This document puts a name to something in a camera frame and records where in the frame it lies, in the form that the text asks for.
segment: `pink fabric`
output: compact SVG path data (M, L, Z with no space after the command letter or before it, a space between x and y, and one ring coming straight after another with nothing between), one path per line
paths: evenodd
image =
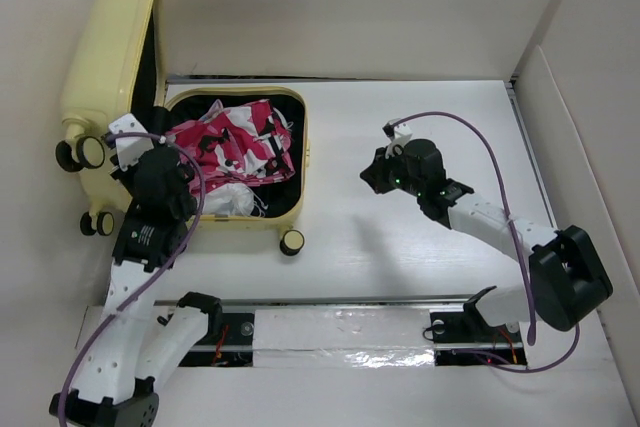
M216 101L200 120L184 122L166 135L196 158L207 192L229 182L249 187L282 182L295 173L291 134L268 100L230 108ZM197 179L189 187L199 193Z

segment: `table surface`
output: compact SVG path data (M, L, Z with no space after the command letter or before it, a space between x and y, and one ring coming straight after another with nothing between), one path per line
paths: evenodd
M548 224L502 82L279 85L299 92L309 110L311 164L296 223L306 236L303 251L284 259L274 232L199 232L166 279L162 299L188 290L224 299L443 297L521 281L511 260L429 221L407 195L374 195L358 177L385 144L386 121L443 110L489 139L514 212ZM168 97L197 87L171 85ZM489 158L465 127L449 119L411 127L436 142L451 177L499 200ZM598 317L581 326L574 356L543 374L487 367L178 369L161 393L155 425L636 425ZM540 325L538 339L527 348L532 366L559 357L572 334Z

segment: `yellow suitcase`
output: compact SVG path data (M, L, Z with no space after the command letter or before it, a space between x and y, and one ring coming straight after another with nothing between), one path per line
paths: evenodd
M267 196L277 203L266 217L204 215L200 228L277 228L280 247L294 255L304 237L293 229L302 207L305 169L309 160L307 112L303 99L281 87L201 88L181 93L165 104L166 70L162 49L161 0L95 0L80 39L61 99L64 140L56 146L58 164L78 172L89 198L89 210L80 222L86 235L113 231L109 210L126 211L131 198L111 178L112 164L98 144L109 123L129 112L154 133L162 134L167 118L191 111L201 115L215 99L225 106L269 99L293 122L291 157L293 178L269 187Z

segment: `white wall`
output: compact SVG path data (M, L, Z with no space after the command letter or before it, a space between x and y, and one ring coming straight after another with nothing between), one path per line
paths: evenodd
M171 72L508 79L549 0L165 0Z
M640 2L562 0L517 84L561 224L588 229L614 283L602 306L640 412Z
M48 416L84 306L104 279L104 239L78 233L83 197L53 149L58 98L92 0L0 0L0 423Z

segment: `caster wheel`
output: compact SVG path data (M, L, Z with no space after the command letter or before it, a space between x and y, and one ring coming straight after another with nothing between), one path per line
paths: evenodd
M82 137L76 144L78 162L86 169L102 167L106 157L102 143L95 137Z
M82 235L86 235L87 237L96 233L95 229L91 225L91 216L89 215L89 212L85 212L80 218L80 232L82 232Z
M304 247L304 235L298 230L287 230L280 241L280 250L289 257L297 255Z
M71 156L71 146L64 140L56 145L56 161L60 168L66 172L79 172L82 170L82 165L73 160Z
M114 226L115 221L111 212L100 212L98 214L98 234L105 237L111 235Z

